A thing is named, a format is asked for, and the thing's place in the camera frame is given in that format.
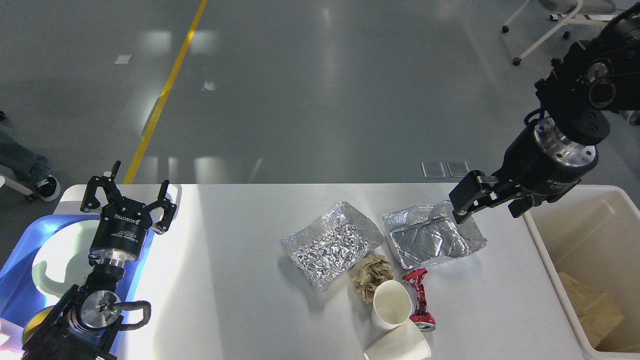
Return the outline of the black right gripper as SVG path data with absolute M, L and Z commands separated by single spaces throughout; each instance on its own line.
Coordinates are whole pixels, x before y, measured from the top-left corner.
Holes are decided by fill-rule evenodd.
M 467 173 L 448 194 L 452 216 L 464 224 L 476 212 L 505 202 L 519 218 L 543 202 L 556 202 L 595 168 L 599 153 L 565 136 L 551 117 L 532 121 L 508 146 L 493 175 Z

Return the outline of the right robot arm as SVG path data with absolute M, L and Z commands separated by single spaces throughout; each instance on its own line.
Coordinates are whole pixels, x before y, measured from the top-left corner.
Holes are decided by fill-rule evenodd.
M 574 42 L 535 83 L 540 106 L 524 118 L 502 166 L 491 175 L 473 170 L 449 194 L 455 223 L 509 203 L 520 217 L 554 203 L 599 161 L 597 145 L 610 134 L 605 111 L 639 109 L 639 5 L 610 20 L 597 37 Z

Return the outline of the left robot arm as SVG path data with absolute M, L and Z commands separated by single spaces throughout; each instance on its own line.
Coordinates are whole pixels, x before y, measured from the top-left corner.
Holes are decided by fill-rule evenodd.
M 167 196 L 163 180 L 157 199 L 144 203 L 121 194 L 110 173 L 89 179 L 80 204 L 85 214 L 99 214 L 87 262 L 84 284 L 74 284 L 44 318 L 23 332 L 23 360 L 115 360 L 111 348 L 120 332 L 146 326 L 152 313 L 148 301 L 122 301 L 117 292 L 126 264 L 139 260 L 149 231 L 169 230 L 178 206 Z

